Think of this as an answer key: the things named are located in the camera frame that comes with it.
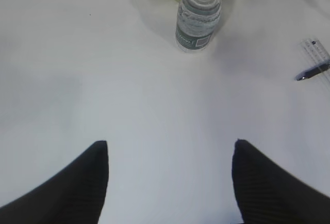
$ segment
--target clear plastic bottle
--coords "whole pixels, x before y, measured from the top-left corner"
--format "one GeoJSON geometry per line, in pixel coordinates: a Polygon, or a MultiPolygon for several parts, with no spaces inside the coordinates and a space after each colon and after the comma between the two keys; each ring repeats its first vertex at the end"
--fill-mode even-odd
{"type": "Polygon", "coordinates": [[[175,38],[185,52],[204,49],[219,22],[221,0],[181,0],[175,38]]]}

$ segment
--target pen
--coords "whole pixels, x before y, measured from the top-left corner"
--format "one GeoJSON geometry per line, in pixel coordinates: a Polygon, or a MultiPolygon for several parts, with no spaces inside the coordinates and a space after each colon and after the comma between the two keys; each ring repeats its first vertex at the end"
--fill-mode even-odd
{"type": "Polygon", "coordinates": [[[322,64],[319,64],[317,65],[316,67],[313,67],[305,72],[302,72],[300,73],[297,77],[296,77],[296,80],[297,81],[302,81],[304,79],[307,79],[307,78],[312,78],[326,70],[330,69],[330,60],[322,63],[322,64]]]}

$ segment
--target white surface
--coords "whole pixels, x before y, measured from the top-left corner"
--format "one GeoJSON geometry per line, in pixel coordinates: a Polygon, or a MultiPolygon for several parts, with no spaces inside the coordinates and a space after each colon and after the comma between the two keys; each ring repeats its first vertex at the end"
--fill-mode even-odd
{"type": "Polygon", "coordinates": [[[109,142],[100,224],[239,223],[237,138],[330,195],[329,94],[292,79],[329,0],[223,0],[203,53],[176,48],[172,0],[0,0],[0,205],[109,142]]]}

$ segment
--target ruler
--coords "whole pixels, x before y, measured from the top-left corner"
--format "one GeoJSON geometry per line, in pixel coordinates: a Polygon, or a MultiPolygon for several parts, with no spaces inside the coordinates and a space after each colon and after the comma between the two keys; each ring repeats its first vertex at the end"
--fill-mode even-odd
{"type": "MultiPolygon", "coordinates": [[[[318,65],[330,60],[329,53],[317,38],[304,39],[301,41],[300,46],[312,67],[317,67],[318,65]]],[[[324,71],[320,75],[323,77],[323,81],[327,84],[327,87],[330,88],[330,70],[324,71]]]]}

